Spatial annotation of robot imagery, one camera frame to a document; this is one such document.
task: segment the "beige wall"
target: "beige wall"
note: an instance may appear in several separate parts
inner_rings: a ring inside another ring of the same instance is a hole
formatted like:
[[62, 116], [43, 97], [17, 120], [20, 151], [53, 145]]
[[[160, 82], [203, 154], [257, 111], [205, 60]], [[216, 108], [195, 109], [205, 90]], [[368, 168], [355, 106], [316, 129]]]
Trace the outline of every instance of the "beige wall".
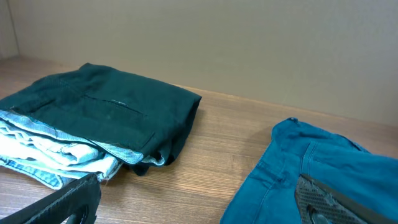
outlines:
[[10, 0], [22, 55], [398, 125], [397, 0]]
[[0, 59], [18, 55], [17, 40], [7, 0], [0, 0]]

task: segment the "stitching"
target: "stitching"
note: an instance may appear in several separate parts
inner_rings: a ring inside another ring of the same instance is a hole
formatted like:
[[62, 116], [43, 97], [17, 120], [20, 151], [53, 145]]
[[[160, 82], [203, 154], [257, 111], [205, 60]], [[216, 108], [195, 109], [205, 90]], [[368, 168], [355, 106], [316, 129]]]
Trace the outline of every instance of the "stitching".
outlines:
[[28, 173], [28, 174], [30, 174], [30, 175], [33, 175], [33, 176], [37, 177], [38, 179], [42, 180], [43, 182], [46, 182], [47, 184], [51, 185], [52, 187], [57, 187], [57, 186], [54, 186], [54, 185], [48, 183], [47, 181], [45, 181], [44, 179], [42, 179], [41, 177], [37, 176], [37, 175], [34, 174], [34, 173], [31, 173], [31, 172], [29, 172], [29, 171], [27, 171], [27, 170], [24, 170], [24, 169], [21, 169], [21, 168], [18, 168], [18, 167], [14, 167], [13, 165], [10, 165], [10, 164], [9, 164], [10, 162], [11, 162], [11, 161], [7, 162], [6, 165], [7, 165], [7, 166], [11, 166], [12, 168], [17, 169], [17, 170], [20, 170], [20, 171], [22, 171], [22, 172]]
[[[286, 164], [286, 163], [284, 162], [284, 165], [282, 166], [280, 172], [278, 173], [278, 177], [280, 177], [280, 176], [281, 176], [281, 173], [285, 170], [285, 164]], [[253, 220], [252, 224], [254, 224], [254, 222], [257, 221], [257, 219], [259, 218], [260, 208], [262, 207], [262, 204], [264, 203], [264, 201], [265, 201], [265, 199], [266, 199], [266, 197], [267, 197], [269, 191], [274, 187], [274, 185], [275, 185], [275, 183], [276, 183], [277, 181], [278, 181], [278, 180], [275, 179], [274, 182], [272, 183], [272, 185], [271, 185], [271, 186], [268, 188], [268, 190], [265, 192], [265, 194], [264, 194], [264, 196], [263, 196], [263, 198], [262, 198], [262, 200], [261, 200], [260, 206], [259, 206], [259, 208], [258, 208], [258, 210], [257, 210], [257, 212], [256, 212], [255, 219]]]

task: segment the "folded clothing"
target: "folded clothing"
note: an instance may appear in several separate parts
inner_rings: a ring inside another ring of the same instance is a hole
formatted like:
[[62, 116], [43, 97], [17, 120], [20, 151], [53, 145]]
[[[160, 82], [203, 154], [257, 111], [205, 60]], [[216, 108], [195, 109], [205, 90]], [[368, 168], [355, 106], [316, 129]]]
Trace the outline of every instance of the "folded clothing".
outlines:
[[168, 165], [180, 153], [192, 128], [201, 96], [177, 86], [85, 64], [49, 75], [0, 100], [14, 111], [56, 130], [117, 146], [104, 149], [143, 174], [151, 157]]
[[110, 179], [122, 162], [93, 146], [38, 136], [0, 120], [0, 166], [27, 174], [52, 189], [96, 173]]

